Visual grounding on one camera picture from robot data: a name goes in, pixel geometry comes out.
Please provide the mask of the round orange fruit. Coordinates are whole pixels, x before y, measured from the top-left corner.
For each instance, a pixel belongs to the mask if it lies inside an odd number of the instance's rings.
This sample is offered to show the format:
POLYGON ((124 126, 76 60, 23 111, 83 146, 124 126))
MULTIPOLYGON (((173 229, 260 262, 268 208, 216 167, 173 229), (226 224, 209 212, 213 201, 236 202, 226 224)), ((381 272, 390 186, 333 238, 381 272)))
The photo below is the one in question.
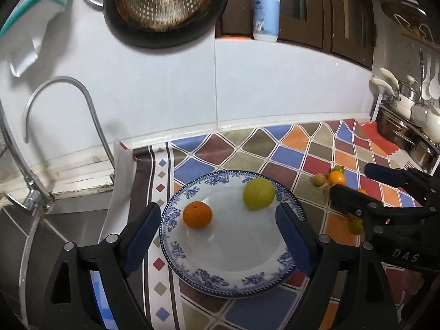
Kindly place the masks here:
POLYGON ((328 174, 327 180, 328 180, 328 183, 331 186, 337 185, 337 184, 339 184, 339 185, 345 185, 346 184, 345 174, 343 172, 337 171, 337 170, 334 170, 334 171, 330 172, 328 174))

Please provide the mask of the small orange tangerine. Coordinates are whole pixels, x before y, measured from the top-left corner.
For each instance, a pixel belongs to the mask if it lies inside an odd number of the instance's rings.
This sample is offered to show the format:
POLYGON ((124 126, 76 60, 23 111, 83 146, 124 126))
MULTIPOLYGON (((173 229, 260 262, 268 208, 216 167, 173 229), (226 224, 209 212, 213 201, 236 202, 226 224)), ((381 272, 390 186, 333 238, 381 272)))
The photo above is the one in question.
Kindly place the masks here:
POLYGON ((369 195, 368 192, 363 188, 358 188, 357 191, 361 194, 369 195))

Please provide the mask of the small green-yellow tomato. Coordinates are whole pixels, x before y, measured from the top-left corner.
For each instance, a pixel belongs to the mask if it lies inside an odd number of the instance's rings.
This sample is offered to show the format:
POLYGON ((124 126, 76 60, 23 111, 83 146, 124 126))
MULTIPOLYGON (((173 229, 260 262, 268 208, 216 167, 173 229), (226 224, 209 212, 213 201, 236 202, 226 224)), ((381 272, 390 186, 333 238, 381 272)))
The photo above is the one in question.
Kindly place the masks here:
POLYGON ((349 218, 348 230, 353 235, 362 235, 365 230, 363 227, 363 219, 361 218, 349 218))

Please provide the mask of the small green tomato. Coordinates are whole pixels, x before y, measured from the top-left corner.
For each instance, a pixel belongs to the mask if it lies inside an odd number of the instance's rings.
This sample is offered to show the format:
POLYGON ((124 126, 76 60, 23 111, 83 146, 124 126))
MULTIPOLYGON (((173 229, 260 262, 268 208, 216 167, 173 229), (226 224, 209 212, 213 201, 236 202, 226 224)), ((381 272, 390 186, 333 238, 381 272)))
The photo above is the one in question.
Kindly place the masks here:
POLYGON ((333 172, 344 173, 344 172, 345 172, 345 169, 344 169, 344 167, 341 166, 341 165, 336 165, 336 166, 333 167, 333 170, 332 170, 332 171, 333 171, 333 172))

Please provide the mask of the small beige fruit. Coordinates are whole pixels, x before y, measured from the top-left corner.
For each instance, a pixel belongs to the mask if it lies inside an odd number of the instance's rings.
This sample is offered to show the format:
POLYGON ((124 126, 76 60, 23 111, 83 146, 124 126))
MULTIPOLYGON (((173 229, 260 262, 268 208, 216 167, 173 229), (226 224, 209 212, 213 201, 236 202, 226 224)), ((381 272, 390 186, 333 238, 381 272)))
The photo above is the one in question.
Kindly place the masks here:
POLYGON ((322 173, 315 174, 312 178, 312 184, 315 187, 322 187, 324 184, 326 184, 328 181, 328 178, 326 175, 322 173))

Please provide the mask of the stainless steel pot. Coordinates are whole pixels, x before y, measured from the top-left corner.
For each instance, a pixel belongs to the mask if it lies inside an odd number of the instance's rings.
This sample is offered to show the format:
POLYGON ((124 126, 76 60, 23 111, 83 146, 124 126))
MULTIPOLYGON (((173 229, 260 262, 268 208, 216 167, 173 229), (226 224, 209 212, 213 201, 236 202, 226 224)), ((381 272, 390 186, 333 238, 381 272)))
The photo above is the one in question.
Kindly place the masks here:
POLYGON ((428 174, 439 166, 439 146, 418 127, 382 104, 377 112, 377 132, 408 153, 413 162, 428 174))

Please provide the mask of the colourful checkered table mat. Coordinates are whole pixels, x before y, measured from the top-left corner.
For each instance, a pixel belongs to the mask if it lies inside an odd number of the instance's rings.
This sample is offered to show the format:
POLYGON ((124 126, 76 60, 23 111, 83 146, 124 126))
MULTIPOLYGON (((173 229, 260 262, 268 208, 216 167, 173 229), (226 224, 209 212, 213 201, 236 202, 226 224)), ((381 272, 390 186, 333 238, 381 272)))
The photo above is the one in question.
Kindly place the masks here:
MULTIPOLYGON (((122 172, 106 216, 103 235, 117 234, 145 205, 165 208, 172 196, 197 178, 217 171, 244 170, 269 177, 297 196, 307 220, 347 245, 359 242, 345 216, 330 207, 328 187, 315 187, 315 174, 344 169, 350 188, 361 188, 388 206, 414 206, 405 191, 369 180, 367 163, 413 168, 404 150, 381 137, 373 122, 353 119, 279 125, 176 139, 128 150, 116 143, 115 162, 122 172)), ((270 276, 284 269, 284 244, 275 224, 275 208, 251 211, 242 203, 244 183, 230 180, 209 187, 205 202, 213 221, 204 230, 184 228, 202 268, 220 276, 252 270, 270 276)), ((247 299, 226 299, 196 290, 180 280, 154 239, 142 266, 129 282, 155 329, 280 329, 299 302, 307 279, 295 271, 283 283, 247 299)))

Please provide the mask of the tall chrome sink faucet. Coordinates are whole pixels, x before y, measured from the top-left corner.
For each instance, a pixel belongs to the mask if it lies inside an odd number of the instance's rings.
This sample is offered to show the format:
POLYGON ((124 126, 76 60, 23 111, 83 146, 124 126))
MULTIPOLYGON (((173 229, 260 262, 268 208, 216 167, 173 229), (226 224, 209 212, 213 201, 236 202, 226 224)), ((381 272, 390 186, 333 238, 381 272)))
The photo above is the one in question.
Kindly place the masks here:
POLYGON ((24 182, 29 190, 24 201, 21 203, 13 198, 9 193, 4 193, 4 196, 9 200, 14 206, 20 208, 24 211, 29 212, 34 215, 35 211, 39 207, 48 210, 53 205, 53 196, 49 193, 47 188, 43 185, 37 175, 29 168, 20 149, 10 131, 9 125, 7 123, 6 115, 2 104, 0 104, 1 113, 1 133, 4 137, 7 149, 9 150, 12 158, 14 159, 18 169, 20 170, 24 182))

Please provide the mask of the blue white porcelain plate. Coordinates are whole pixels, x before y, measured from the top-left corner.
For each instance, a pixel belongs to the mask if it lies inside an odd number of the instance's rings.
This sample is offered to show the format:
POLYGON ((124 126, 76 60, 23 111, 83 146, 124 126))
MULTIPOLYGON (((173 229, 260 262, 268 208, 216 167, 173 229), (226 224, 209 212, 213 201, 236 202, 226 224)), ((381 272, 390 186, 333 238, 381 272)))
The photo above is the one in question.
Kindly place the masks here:
POLYGON ((262 293, 286 280, 296 266, 277 227, 275 210, 287 203, 307 219, 293 193, 277 181, 270 206, 251 211, 242 201, 246 184, 258 174, 222 170, 182 187, 162 213, 159 241, 178 277, 202 293, 241 298, 262 293), (213 219, 203 229, 183 222, 184 208, 194 201, 207 204, 213 219))

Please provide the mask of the small orange mandarin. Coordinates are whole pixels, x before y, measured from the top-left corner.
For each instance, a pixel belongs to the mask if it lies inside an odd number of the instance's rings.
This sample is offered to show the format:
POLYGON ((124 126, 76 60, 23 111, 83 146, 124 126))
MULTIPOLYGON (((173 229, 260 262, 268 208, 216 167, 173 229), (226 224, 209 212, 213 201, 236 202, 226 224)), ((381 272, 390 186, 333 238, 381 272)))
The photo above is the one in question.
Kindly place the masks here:
POLYGON ((183 210, 183 222, 191 229, 203 229, 212 219, 212 209, 201 201, 191 202, 183 210))

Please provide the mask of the curved chrome faucet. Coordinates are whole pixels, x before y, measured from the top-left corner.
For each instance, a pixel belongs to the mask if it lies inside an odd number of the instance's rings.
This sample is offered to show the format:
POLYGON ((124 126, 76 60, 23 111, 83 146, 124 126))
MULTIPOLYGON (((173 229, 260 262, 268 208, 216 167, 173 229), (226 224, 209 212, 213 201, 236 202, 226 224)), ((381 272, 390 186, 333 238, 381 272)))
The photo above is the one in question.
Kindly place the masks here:
POLYGON ((22 114, 22 140, 52 160, 101 146, 111 166, 109 121, 104 108, 81 81, 67 76, 49 78, 29 97, 22 114))

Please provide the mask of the white blue pump bottle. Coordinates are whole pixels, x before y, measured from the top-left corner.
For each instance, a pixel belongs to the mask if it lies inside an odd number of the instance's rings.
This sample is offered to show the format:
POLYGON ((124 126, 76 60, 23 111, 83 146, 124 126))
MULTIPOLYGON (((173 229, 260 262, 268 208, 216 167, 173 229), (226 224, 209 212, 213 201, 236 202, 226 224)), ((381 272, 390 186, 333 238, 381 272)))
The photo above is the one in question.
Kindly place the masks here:
POLYGON ((281 0, 254 0, 253 38, 275 43, 280 30, 281 0))

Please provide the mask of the black frying pan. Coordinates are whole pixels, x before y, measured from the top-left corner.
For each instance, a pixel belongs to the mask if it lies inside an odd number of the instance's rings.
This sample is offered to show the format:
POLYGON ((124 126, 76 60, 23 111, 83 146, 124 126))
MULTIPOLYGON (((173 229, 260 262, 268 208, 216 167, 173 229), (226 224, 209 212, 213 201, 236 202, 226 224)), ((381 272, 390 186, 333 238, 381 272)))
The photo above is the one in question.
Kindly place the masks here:
POLYGON ((140 48, 173 48, 213 28, 228 0, 104 0, 104 18, 121 42, 140 48))

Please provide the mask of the perforated brass strainer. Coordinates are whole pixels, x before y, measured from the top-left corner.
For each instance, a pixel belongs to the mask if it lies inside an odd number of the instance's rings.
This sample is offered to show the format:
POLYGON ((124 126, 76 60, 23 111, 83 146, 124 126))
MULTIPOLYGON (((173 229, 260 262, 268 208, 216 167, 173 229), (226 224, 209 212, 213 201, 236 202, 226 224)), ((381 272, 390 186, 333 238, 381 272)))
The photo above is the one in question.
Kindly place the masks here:
POLYGON ((164 32, 201 16, 211 0, 116 0, 116 8, 136 28, 164 32))

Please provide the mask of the dark brown wooden window frame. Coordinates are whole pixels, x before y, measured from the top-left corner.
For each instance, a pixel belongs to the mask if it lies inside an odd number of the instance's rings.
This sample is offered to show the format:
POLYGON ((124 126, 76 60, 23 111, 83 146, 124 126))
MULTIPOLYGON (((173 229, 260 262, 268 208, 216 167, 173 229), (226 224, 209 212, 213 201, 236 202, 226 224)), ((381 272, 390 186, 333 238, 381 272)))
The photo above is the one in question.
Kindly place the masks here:
MULTIPOLYGON (((376 27, 372 0, 280 0, 278 39, 372 68, 376 27)), ((217 37, 251 37, 254 0, 228 0, 217 37)))

